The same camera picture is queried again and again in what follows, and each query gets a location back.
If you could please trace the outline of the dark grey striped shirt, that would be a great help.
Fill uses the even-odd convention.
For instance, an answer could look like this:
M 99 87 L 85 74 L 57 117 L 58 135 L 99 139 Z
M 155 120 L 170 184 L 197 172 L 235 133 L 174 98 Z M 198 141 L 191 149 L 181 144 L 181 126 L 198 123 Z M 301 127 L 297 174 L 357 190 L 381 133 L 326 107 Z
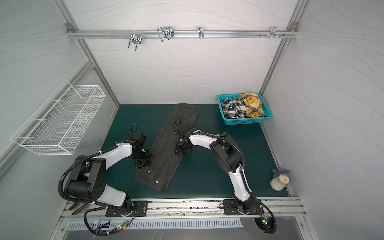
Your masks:
M 151 165 L 135 171 L 134 179 L 137 182 L 156 191 L 168 189 L 182 160 L 182 157 L 175 152 L 179 138 L 172 127 L 172 122 L 189 131 L 195 127 L 199 115 L 200 112 L 194 105 L 185 103 L 176 105 L 151 148 L 153 156 Z

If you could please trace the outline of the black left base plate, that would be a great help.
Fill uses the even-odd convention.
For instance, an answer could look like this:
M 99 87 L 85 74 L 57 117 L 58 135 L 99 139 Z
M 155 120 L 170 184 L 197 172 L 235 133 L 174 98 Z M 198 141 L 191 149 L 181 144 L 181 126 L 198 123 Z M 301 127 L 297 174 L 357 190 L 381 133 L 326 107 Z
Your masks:
M 110 207 L 107 209 L 106 217 L 145 217 L 148 209 L 148 201 L 130 201 L 129 205 L 122 207 Z

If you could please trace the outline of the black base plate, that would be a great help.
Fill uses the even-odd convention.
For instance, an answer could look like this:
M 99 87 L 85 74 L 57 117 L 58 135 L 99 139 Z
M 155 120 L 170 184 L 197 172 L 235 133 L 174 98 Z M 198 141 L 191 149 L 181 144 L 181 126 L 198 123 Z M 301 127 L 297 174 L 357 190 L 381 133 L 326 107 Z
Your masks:
M 107 209 L 106 217 L 145 217 L 148 209 L 148 201 L 130 201 L 129 205 L 122 207 L 110 207 Z
M 253 198 L 249 198 L 245 202 L 238 199 L 224 199 L 218 206 L 219 209 L 224 210 L 226 216 L 234 215 L 264 215 L 263 206 L 255 201 Z

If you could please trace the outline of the yellow plaid shirt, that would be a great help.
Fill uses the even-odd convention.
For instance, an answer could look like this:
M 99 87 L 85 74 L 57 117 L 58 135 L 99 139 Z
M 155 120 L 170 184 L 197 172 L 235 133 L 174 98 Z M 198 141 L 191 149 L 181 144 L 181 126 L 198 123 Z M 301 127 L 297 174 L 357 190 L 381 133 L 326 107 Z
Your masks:
M 248 118 L 264 117 L 263 101 L 258 94 L 246 93 L 238 97 L 238 101 L 246 106 L 246 116 Z

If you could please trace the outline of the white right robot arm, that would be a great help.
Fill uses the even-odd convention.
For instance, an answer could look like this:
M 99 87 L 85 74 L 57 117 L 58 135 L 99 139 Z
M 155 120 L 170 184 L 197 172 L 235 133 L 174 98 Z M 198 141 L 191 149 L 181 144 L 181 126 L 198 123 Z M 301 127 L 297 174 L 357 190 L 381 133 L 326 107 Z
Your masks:
M 277 220 L 272 211 L 253 195 L 245 176 L 245 156 L 234 139 L 228 134 L 213 135 L 197 129 L 181 132 L 175 129 L 178 136 L 175 152 L 178 156 L 190 155 L 194 146 L 212 151 L 219 167 L 226 172 L 234 188 L 233 203 L 222 203 L 223 210 L 234 211 L 236 214 L 249 215 L 256 212 L 257 227 L 265 234 L 273 234 L 277 230 Z

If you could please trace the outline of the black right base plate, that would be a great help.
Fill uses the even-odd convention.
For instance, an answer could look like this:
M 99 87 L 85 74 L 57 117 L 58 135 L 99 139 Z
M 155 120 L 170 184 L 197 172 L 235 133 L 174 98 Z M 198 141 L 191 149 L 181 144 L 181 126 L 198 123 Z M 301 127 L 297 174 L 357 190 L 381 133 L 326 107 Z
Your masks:
M 226 216 L 234 215 L 264 215 L 263 206 L 255 201 L 253 198 L 249 198 L 245 202 L 238 199 L 224 199 L 218 206 L 219 209 L 224 210 Z

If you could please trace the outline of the white tape roll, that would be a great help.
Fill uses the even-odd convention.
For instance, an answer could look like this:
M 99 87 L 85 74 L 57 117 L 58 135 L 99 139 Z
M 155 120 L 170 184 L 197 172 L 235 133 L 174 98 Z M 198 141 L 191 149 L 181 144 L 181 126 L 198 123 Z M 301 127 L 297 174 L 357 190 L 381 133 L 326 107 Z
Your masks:
M 275 168 L 272 172 L 273 178 L 270 181 L 271 188 L 277 192 L 282 191 L 290 183 L 288 174 L 291 171 L 284 168 Z

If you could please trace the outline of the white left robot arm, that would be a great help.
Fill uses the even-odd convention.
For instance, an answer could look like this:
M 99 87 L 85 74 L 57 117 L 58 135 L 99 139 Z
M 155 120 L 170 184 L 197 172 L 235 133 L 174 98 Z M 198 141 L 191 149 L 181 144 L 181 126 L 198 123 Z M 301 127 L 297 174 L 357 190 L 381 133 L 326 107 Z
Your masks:
M 145 150 L 145 141 L 144 134 L 132 133 L 105 151 L 77 157 L 59 180 L 59 195 L 67 201 L 105 207 L 113 215 L 130 215 L 134 211 L 131 197 L 107 184 L 107 170 L 126 159 L 132 159 L 138 169 L 149 165 L 152 154 Z

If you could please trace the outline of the teal plastic basket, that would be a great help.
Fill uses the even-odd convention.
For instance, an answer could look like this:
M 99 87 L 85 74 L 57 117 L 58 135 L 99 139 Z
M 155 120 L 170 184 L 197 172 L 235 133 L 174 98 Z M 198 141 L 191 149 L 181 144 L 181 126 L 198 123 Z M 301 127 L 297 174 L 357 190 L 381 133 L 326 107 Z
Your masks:
M 221 107 L 221 101 L 223 101 L 226 98 L 229 98 L 230 101 L 238 100 L 238 97 L 240 95 L 241 94 L 219 95 L 218 96 L 218 104 L 219 104 L 220 113 L 221 113 L 221 116 L 222 116 L 226 125 L 259 124 L 259 123 L 262 123 L 264 120 L 270 119 L 272 117 L 272 113 L 271 113 L 266 101 L 264 100 L 264 98 L 260 94 L 258 94 L 260 96 L 261 100 L 263 101 L 264 117 L 260 117 L 260 118 L 248 118 L 247 117 L 244 119 L 226 119 L 224 117 L 223 110 Z

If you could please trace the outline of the metal u-bolt clamp left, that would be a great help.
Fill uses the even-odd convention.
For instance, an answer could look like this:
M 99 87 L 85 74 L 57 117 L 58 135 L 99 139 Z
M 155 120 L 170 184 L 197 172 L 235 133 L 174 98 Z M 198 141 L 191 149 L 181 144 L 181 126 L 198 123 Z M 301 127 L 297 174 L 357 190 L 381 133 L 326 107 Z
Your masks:
M 135 51 L 137 51 L 138 46 L 139 46 L 141 43 L 142 43 L 142 37 L 141 37 L 141 35 L 136 34 L 136 32 L 134 32 L 134 33 L 131 34 L 131 36 L 130 36 L 129 43 L 128 43 L 128 48 L 130 48 L 131 46 L 135 46 Z

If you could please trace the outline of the black white plaid shirt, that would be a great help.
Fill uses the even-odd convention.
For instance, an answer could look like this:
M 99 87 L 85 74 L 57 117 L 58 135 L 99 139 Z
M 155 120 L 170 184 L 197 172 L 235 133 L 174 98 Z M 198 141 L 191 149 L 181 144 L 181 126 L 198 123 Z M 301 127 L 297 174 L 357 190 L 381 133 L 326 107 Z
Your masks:
M 229 98 L 221 101 L 221 107 L 226 119 L 244 119 L 247 118 L 247 106 L 245 100 L 233 100 Z

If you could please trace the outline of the aluminium top rail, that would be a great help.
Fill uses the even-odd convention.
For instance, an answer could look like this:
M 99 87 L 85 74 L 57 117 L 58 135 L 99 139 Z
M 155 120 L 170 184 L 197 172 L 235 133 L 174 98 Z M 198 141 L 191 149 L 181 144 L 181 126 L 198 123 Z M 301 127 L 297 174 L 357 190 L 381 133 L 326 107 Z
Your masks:
M 157 30 L 151 31 L 76 31 L 67 33 L 71 39 L 129 39 L 131 34 L 141 35 L 142 39 L 159 39 Z M 270 30 L 206 30 L 203 39 L 257 39 L 260 34 L 268 34 Z M 174 30 L 172 39 L 199 39 L 196 30 Z M 285 38 L 296 38 L 297 31 L 278 30 L 278 33 L 286 34 Z

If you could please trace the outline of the metal bracket clamp right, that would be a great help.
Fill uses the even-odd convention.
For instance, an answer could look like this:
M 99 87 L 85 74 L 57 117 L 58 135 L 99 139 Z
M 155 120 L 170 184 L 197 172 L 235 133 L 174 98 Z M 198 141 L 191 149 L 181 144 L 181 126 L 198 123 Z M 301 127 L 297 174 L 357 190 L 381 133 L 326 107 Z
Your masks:
M 278 39 L 281 39 L 281 38 L 285 38 L 286 34 L 278 33 L 277 28 L 276 27 L 272 27 L 268 34 L 260 34 L 260 36 L 262 38 L 269 38 L 269 39 L 278 38 Z

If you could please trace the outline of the black round cooling fan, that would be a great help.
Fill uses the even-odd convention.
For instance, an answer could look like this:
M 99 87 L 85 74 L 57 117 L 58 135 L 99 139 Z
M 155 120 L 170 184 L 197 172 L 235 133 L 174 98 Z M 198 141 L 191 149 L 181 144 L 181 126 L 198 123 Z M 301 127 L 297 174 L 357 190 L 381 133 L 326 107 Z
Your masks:
M 265 234 L 273 234 L 277 230 L 277 222 L 272 217 L 255 218 L 257 227 Z

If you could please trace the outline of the metal u-bolt clamp middle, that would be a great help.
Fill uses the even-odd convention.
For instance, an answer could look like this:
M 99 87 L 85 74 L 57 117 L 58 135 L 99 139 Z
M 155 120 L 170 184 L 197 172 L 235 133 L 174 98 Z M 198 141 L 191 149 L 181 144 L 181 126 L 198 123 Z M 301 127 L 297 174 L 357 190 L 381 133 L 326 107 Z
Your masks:
M 175 35 L 172 27 L 160 27 L 157 29 L 157 33 L 161 42 L 164 42 L 165 39 L 170 40 Z

